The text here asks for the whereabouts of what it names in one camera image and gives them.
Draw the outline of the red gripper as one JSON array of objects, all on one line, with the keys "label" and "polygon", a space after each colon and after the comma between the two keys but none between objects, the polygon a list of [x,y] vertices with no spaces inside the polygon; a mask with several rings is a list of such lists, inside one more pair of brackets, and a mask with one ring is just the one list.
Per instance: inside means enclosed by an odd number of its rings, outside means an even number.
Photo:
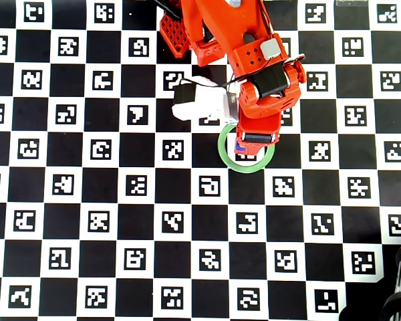
[{"label": "red gripper", "polygon": [[255,156],[264,148],[265,155],[274,156],[281,112],[296,105],[300,85],[306,81],[301,62],[281,62],[267,66],[241,84],[236,154]]}]

